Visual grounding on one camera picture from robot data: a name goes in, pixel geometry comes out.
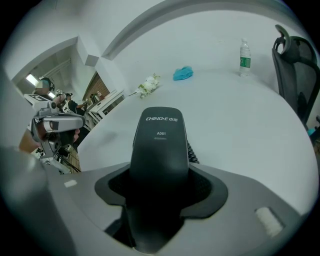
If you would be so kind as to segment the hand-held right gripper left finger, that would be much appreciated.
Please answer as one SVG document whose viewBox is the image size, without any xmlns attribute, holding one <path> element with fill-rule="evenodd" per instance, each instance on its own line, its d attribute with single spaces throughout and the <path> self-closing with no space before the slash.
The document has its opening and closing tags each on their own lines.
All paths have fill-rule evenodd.
<svg viewBox="0 0 320 256">
<path fill-rule="evenodd" d="M 76 256 L 141 256 L 105 233 L 122 209 L 106 204 L 95 192 L 96 181 L 125 166 L 127 163 L 74 174 L 59 174 L 52 165 L 46 166 L 48 188 Z"/>
</svg>

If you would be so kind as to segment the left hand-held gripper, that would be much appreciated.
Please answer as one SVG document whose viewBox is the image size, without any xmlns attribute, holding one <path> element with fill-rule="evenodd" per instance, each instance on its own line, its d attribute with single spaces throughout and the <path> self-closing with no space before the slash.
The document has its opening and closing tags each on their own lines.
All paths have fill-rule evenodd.
<svg viewBox="0 0 320 256">
<path fill-rule="evenodd" d="M 61 143 L 55 133 L 82 128 L 85 118 L 77 114 L 59 114 L 57 104 L 38 94 L 25 94 L 24 98 L 35 111 L 28 129 L 33 139 L 40 143 L 44 151 L 41 158 L 53 158 Z"/>
</svg>

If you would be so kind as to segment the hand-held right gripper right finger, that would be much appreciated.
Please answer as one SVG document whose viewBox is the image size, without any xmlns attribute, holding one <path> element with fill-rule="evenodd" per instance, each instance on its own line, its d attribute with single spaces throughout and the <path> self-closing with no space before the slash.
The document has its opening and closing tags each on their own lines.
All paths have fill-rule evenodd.
<svg viewBox="0 0 320 256">
<path fill-rule="evenodd" d="M 191 168 L 224 182 L 228 198 L 211 217 L 186 220 L 162 256 L 273 256 L 304 220 L 257 180 L 201 164 Z"/>
</svg>

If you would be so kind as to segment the black telephone handset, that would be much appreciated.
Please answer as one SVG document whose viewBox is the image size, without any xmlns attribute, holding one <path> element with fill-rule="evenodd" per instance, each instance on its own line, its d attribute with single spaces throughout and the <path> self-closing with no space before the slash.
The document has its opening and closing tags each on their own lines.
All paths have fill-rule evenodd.
<svg viewBox="0 0 320 256">
<path fill-rule="evenodd" d="M 146 108 L 135 132 L 126 197 L 128 226 L 137 251 L 155 254 L 181 228 L 188 171 L 181 111 Z"/>
</svg>

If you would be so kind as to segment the person's left forearm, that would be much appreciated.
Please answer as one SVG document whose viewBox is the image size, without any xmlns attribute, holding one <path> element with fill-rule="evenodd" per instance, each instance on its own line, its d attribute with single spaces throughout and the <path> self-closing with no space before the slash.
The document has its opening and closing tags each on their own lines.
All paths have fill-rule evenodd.
<svg viewBox="0 0 320 256">
<path fill-rule="evenodd" d="M 31 154 L 40 146 L 41 144 L 33 139 L 30 130 L 26 129 L 19 143 L 18 148 L 23 152 Z"/>
</svg>

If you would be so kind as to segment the black office chair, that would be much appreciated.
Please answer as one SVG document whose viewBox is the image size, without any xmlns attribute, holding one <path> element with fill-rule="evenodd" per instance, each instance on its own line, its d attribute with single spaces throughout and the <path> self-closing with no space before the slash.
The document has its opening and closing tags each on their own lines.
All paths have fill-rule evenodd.
<svg viewBox="0 0 320 256">
<path fill-rule="evenodd" d="M 297 82 L 297 115 L 304 125 L 310 117 L 320 92 L 320 67 L 316 52 L 306 39 L 291 36 L 291 45 L 297 47 L 298 60 L 294 63 Z"/>
<path fill-rule="evenodd" d="M 303 126 L 307 127 L 308 101 L 303 92 L 298 91 L 296 63 L 302 62 L 298 43 L 303 39 L 299 36 L 289 36 L 284 27 L 277 24 L 275 29 L 280 33 L 271 49 L 275 68 L 278 91 L 280 96 L 293 109 Z"/>
</svg>

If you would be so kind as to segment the person's left hand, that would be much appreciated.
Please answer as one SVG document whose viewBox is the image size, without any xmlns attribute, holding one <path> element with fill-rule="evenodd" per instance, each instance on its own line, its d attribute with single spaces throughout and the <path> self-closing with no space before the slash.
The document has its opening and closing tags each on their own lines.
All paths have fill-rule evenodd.
<svg viewBox="0 0 320 256">
<path fill-rule="evenodd" d="M 63 132 L 47 132 L 42 139 L 44 141 L 57 142 L 59 146 L 72 145 L 79 138 L 79 133 L 79 129 Z"/>
</svg>

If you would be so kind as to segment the small white table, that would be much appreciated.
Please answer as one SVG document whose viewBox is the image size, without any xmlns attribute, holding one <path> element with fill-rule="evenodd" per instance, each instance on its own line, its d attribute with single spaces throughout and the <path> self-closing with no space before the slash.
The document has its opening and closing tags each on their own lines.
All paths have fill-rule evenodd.
<svg viewBox="0 0 320 256">
<path fill-rule="evenodd" d="M 119 103 L 125 99 L 125 92 L 112 91 L 104 99 L 94 103 L 85 112 L 84 117 L 87 125 L 90 127 L 97 125 L 109 112 L 111 112 Z"/>
</svg>

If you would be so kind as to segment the white artificial flowers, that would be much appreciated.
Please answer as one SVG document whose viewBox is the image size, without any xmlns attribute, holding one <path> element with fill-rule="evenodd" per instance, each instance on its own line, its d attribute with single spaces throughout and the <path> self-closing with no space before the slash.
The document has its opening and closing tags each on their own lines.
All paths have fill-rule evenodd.
<svg viewBox="0 0 320 256">
<path fill-rule="evenodd" d="M 154 73 L 152 76 L 148 76 L 145 82 L 140 84 L 136 90 L 128 96 L 139 95 L 139 97 L 143 99 L 153 93 L 158 88 L 159 83 L 160 76 Z"/>
</svg>

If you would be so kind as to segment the blue cloth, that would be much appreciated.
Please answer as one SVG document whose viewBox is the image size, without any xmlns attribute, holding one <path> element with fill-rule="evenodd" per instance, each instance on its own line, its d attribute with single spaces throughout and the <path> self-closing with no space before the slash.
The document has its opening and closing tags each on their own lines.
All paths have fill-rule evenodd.
<svg viewBox="0 0 320 256">
<path fill-rule="evenodd" d="M 192 67 L 184 66 L 182 68 L 178 68 L 175 70 L 172 79 L 174 81 L 186 80 L 186 79 L 192 77 L 193 74 L 194 74 L 194 71 L 193 71 Z"/>
</svg>

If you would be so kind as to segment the clear water bottle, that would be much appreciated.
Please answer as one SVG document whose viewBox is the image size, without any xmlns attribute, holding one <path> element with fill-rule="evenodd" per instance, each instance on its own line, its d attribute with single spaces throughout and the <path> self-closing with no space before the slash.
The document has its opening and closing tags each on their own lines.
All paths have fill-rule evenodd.
<svg viewBox="0 0 320 256">
<path fill-rule="evenodd" d="M 248 41 L 245 38 L 241 39 L 239 57 L 239 75 L 241 77 L 246 77 L 251 71 L 251 50 L 248 45 Z"/>
</svg>

